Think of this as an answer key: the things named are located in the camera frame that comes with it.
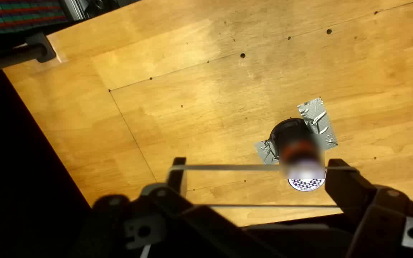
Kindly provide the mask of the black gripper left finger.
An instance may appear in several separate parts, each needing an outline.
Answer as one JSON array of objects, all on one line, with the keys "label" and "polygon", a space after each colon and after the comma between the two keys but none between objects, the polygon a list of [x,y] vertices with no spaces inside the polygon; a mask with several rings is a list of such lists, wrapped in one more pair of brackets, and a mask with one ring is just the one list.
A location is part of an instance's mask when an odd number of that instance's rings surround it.
[{"label": "black gripper left finger", "polygon": [[172,188],[179,196],[183,196],[186,193],[185,165],[186,165],[185,158],[175,158],[166,180],[167,187]]}]

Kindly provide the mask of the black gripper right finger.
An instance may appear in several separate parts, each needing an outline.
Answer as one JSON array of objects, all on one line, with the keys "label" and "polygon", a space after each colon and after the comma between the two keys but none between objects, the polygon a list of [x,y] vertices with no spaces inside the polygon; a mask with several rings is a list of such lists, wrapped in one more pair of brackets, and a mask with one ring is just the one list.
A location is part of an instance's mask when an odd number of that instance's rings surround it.
[{"label": "black gripper right finger", "polygon": [[360,224],[377,193],[372,184],[342,160],[328,161],[324,190],[352,226]]}]

